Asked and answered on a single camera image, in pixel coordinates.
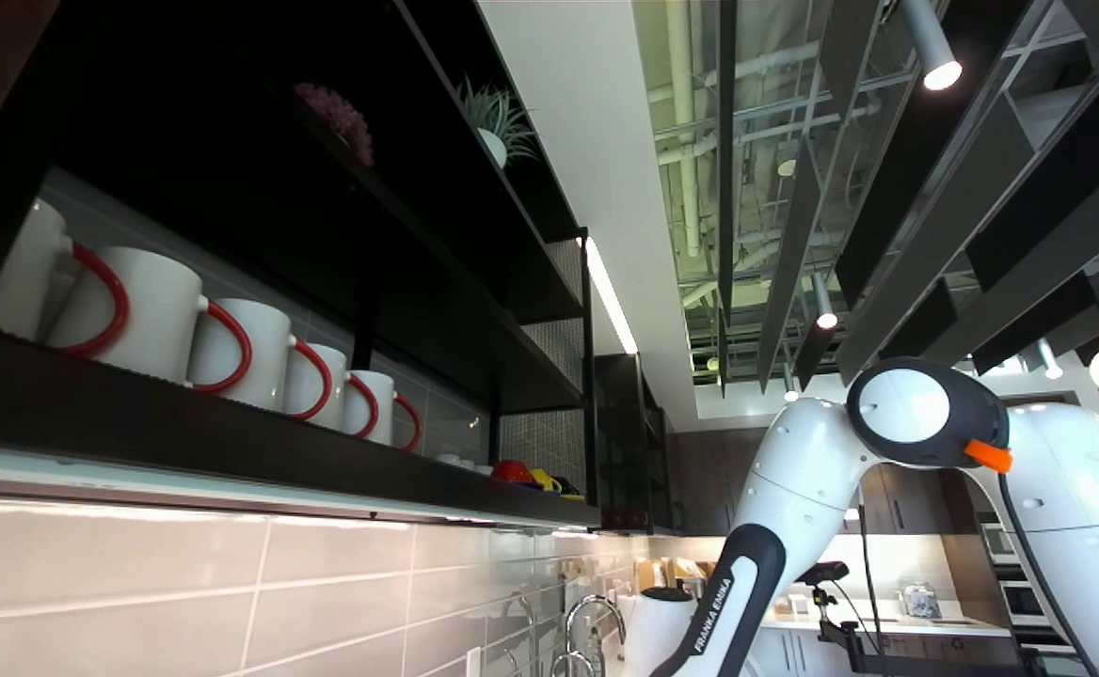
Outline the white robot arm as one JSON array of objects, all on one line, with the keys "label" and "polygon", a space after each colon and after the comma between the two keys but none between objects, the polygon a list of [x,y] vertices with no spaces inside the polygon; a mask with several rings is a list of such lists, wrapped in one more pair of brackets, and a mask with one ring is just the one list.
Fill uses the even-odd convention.
[{"label": "white robot arm", "polygon": [[769,605],[818,566],[874,467],[972,477],[1054,630],[1099,677],[1099,415],[1004,408],[937,363],[881,363],[843,401],[797,399],[773,422],[705,597],[647,677],[740,677]]}]

